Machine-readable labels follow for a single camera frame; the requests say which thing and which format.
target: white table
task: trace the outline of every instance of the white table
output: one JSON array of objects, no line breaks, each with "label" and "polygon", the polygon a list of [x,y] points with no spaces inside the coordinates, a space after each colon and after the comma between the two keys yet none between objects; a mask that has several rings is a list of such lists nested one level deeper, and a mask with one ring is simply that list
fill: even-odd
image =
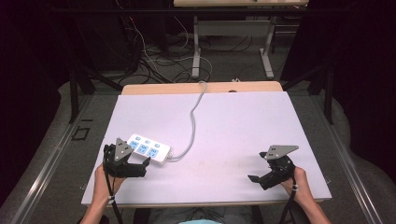
[{"label": "white table", "polygon": [[[309,0],[175,0],[174,4],[175,7],[283,7],[303,6],[308,2]],[[270,21],[198,21],[197,17],[194,17],[194,59],[191,76],[199,76],[200,35],[252,35],[263,37],[264,48],[260,49],[262,64],[266,77],[273,79],[274,73],[268,59],[268,51],[275,26],[276,17],[272,17]]]},{"label": "white table", "polygon": [[[192,92],[200,92],[203,87],[154,84],[124,88],[98,148],[95,167],[103,160],[104,145],[115,144],[118,137],[126,141],[133,133],[167,144],[175,154],[182,152],[190,142],[190,111],[199,95]],[[152,162],[143,178],[126,179],[116,195],[117,203],[180,207],[285,201],[289,195],[282,187],[264,191],[248,179],[248,175],[270,172],[259,153],[271,145],[299,146],[290,158],[307,171],[314,197],[330,199],[290,98],[279,89],[277,82],[208,83],[208,93],[194,112],[196,135],[190,152],[181,161],[164,166]],[[141,163],[142,159],[132,156],[129,162]],[[82,204],[91,203],[93,171]]]}]

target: metal bar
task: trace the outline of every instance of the metal bar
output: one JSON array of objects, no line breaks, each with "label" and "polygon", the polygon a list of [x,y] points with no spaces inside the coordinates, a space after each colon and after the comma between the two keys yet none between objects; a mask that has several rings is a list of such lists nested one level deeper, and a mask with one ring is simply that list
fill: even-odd
[{"label": "metal bar", "polygon": [[198,35],[267,36],[269,21],[198,21]]},{"label": "metal bar", "polygon": [[287,91],[288,89],[290,89],[291,87],[297,85],[298,83],[300,83],[301,81],[305,80],[306,78],[312,77],[317,72],[319,72],[320,69],[323,69],[323,67],[321,65],[317,65],[316,67],[311,69],[309,72],[303,74],[302,76],[299,76],[299,77],[295,78],[294,80],[289,81],[288,83],[286,83],[286,84],[284,84],[282,86],[283,91]]},{"label": "metal bar", "polygon": [[235,17],[238,16],[315,16],[315,17],[339,17],[349,12],[347,8],[135,8],[135,9],[101,9],[101,8],[57,8],[49,6],[49,11],[59,15],[84,16],[84,15],[129,15],[129,16],[214,16]]},{"label": "metal bar", "polygon": [[332,123],[332,91],[334,86],[334,67],[330,67],[326,74],[325,81],[325,98],[324,98],[324,115]]},{"label": "metal bar", "polygon": [[368,194],[366,188],[363,185],[363,182],[361,181],[361,178],[359,177],[358,172],[356,171],[355,163],[347,152],[347,149],[342,143],[340,136],[338,135],[334,126],[330,125],[327,121],[327,118],[323,115],[321,101],[319,100],[318,96],[311,96],[311,99],[314,103],[315,109],[318,111],[322,122],[327,127],[330,136],[335,143],[335,148],[337,149],[335,153],[338,156],[338,160],[340,161],[341,166],[344,169],[346,178],[348,179],[349,184],[355,193],[356,199],[361,205],[361,210],[366,216],[368,223],[383,223],[381,217],[375,209],[370,195]]},{"label": "metal bar", "polygon": [[194,59],[192,61],[191,77],[195,79],[199,77],[199,68],[201,61],[201,49],[199,48],[198,34],[199,34],[198,18],[194,17]]},{"label": "metal bar", "polygon": [[121,86],[120,84],[115,83],[115,82],[111,81],[110,79],[108,79],[108,78],[106,78],[106,77],[100,75],[98,72],[92,70],[91,68],[89,68],[89,67],[87,67],[87,66],[85,66],[85,65],[83,65],[83,64],[80,66],[80,68],[81,68],[84,72],[90,74],[91,76],[97,78],[97,79],[100,80],[101,82],[107,84],[107,86],[112,87],[114,90],[116,90],[116,91],[122,91],[122,86]]},{"label": "metal bar", "polygon": [[[91,96],[85,96],[81,102],[81,113],[78,115],[77,119],[83,114],[83,111],[88,107],[88,104],[91,101]],[[42,194],[44,193],[52,175],[55,173],[56,167],[62,159],[64,151],[68,143],[70,142],[71,134],[77,128],[77,122],[69,124],[64,132],[64,136],[59,142],[58,146],[52,151],[44,164],[43,169],[38,175],[35,183],[30,188],[26,198],[24,199],[21,207],[18,209],[18,212],[14,216],[11,221],[11,224],[23,224],[28,223],[30,216],[33,214],[35,207],[37,206],[38,201],[40,200]]]},{"label": "metal bar", "polygon": [[73,123],[78,115],[78,84],[75,78],[75,70],[69,70],[70,75],[70,105],[72,107],[69,123]]}]

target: black curtain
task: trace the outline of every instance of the black curtain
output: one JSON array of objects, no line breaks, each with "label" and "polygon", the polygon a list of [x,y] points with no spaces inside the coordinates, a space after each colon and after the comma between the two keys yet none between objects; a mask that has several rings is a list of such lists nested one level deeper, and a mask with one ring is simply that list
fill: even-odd
[{"label": "black curtain", "polygon": [[[308,7],[347,7],[351,1],[311,0]],[[396,4],[390,0],[357,1],[357,22],[347,17],[304,18],[290,49],[282,79],[293,80],[323,62],[334,46],[334,98],[349,120],[354,153],[383,169],[395,182],[396,156]]]}]

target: power strip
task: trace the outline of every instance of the power strip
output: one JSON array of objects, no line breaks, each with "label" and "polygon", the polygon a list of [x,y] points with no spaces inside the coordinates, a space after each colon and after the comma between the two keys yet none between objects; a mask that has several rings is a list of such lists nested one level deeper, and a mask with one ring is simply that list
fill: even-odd
[{"label": "power strip", "polygon": [[133,153],[145,158],[151,157],[152,161],[164,165],[168,159],[171,148],[165,144],[156,142],[138,134],[132,134],[127,141]]}]

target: wire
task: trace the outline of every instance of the wire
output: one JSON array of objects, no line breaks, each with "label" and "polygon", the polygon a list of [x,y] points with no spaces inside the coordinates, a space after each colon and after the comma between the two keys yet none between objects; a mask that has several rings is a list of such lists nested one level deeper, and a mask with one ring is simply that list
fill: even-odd
[{"label": "wire", "polygon": [[250,37],[250,41],[249,41],[249,43],[248,43],[248,45],[247,45],[246,47],[244,47],[243,49],[236,49],[236,48],[238,48],[239,46],[241,46],[242,43],[244,43],[246,39],[248,39],[248,35],[245,36],[245,38],[244,38],[241,42],[239,42],[239,44],[237,44],[235,47],[233,47],[233,48],[231,48],[231,49],[209,49],[210,46],[211,46],[210,43],[209,43],[209,47],[206,48],[206,49],[205,49],[205,48],[202,48],[201,46],[200,46],[200,47],[201,47],[202,50],[207,51],[207,52],[244,51],[244,50],[250,48],[250,46],[251,46],[251,44],[252,44],[252,42],[253,42],[253,36]]},{"label": "wire", "polygon": [[296,195],[296,190],[298,190],[296,179],[294,175],[291,175],[291,179],[293,180],[293,190],[291,191],[291,195],[286,203],[285,207],[283,208],[282,217],[279,220],[279,224],[283,224],[285,222],[286,214],[290,210],[290,205],[294,201],[294,197]]},{"label": "wire", "polygon": [[[199,57],[199,58],[200,59],[204,59],[209,64],[209,66],[210,66],[209,74],[212,74],[212,71],[213,71],[212,63],[208,59],[206,59],[204,57]],[[185,61],[185,60],[188,60],[188,59],[194,59],[194,57],[187,57],[187,58],[184,58],[184,59],[174,59],[174,60],[169,60],[169,61],[166,61],[166,60],[154,60],[154,62],[171,63],[171,62],[181,62],[181,61]]]},{"label": "wire", "polygon": [[104,167],[104,171],[105,171],[105,177],[106,177],[106,183],[107,183],[107,187],[108,187],[108,193],[110,195],[109,199],[112,201],[111,205],[113,206],[113,210],[114,210],[114,213],[116,214],[117,221],[120,224],[123,224],[122,216],[120,214],[119,208],[117,207],[117,203],[116,203],[115,195],[114,195],[114,182],[116,181],[116,177],[114,177],[114,179],[113,179],[113,188],[111,188],[110,180],[108,179],[108,171],[107,171],[108,155],[109,155],[109,151],[108,151],[108,149],[105,149],[104,156],[103,156],[103,167]]},{"label": "wire", "polygon": [[172,156],[171,158],[169,158],[169,161],[179,161],[181,158],[183,158],[187,152],[190,151],[192,144],[194,143],[194,138],[195,138],[195,117],[194,117],[194,110],[196,109],[196,107],[198,106],[198,104],[201,102],[202,97],[204,96],[206,89],[207,89],[207,83],[204,81],[199,81],[198,83],[204,83],[205,84],[205,88],[204,90],[201,92],[201,94],[198,97],[197,102],[195,103],[195,106],[192,108],[191,112],[190,112],[190,118],[191,118],[191,127],[192,127],[192,132],[191,132],[191,139],[189,142],[189,145],[187,146],[187,148],[178,156]]},{"label": "wire", "polygon": [[155,66],[155,63],[151,60],[151,58],[148,56],[147,52],[146,52],[146,43],[145,43],[145,38],[143,37],[142,33],[140,33],[140,31],[136,28],[136,25],[134,24],[134,20],[132,19],[132,17],[130,17],[130,20],[132,22],[132,25],[134,26],[134,30],[137,31],[137,33],[140,35],[140,38],[142,38],[142,42],[143,42],[143,52],[145,53],[146,57],[148,57],[148,60],[150,62],[152,62],[152,64],[154,65],[155,70],[160,73],[157,69],[157,66]]},{"label": "wire", "polygon": [[161,81],[157,80],[156,78],[154,78],[154,77],[152,77],[152,76],[150,76],[150,75],[145,75],[145,74],[133,74],[133,75],[130,75],[130,76],[128,76],[128,77],[124,77],[124,78],[120,79],[120,80],[119,80],[119,84],[121,85],[121,82],[124,81],[125,79],[129,78],[129,77],[146,77],[146,80],[143,81],[143,82],[140,83],[140,84],[146,84],[146,83],[149,82],[150,79],[154,80],[154,81],[157,82],[157,83],[161,83]]},{"label": "wire", "polygon": [[157,71],[153,70],[146,61],[143,60],[142,65],[145,66],[149,71],[151,71],[152,74],[155,77],[157,77],[158,79],[162,80],[165,83],[172,83],[172,81],[169,80],[167,77],[165,77],[161,73],[158,73]]},{"label": "wire", "polygon": [[233,75],[233,79],[239,79],[239,80],[242,80],[240,77],[241,77],[241,75],[242,75],[242,73],[244,72],[244,71],[246,71],[247,69],[250,69],[250,68],[256,68],[257,70],[259,70],[260,72],[263,72],[262,71],[262,69],[260,69],[257,65],[250,65],[250,66],[246,66],[246,67],[243,67],[242,69],[240,69],[239,71],[237,71],[234,75]]},{"label": "wire", "polygon": [[178,24],[180,24],[180,26],[183,28],[183,30],[184,30],[183,34],[186,36],[186,43],[184,43],[184,45],[180,47],[181,49],[184,49],[184,47],[186,47],[186,45],[189,44],[189,32],[187,32],[186,27],[184,27],[184,25],[181,23],[181,21],[177,17],[175,17],[175,20],[177,20]]}]

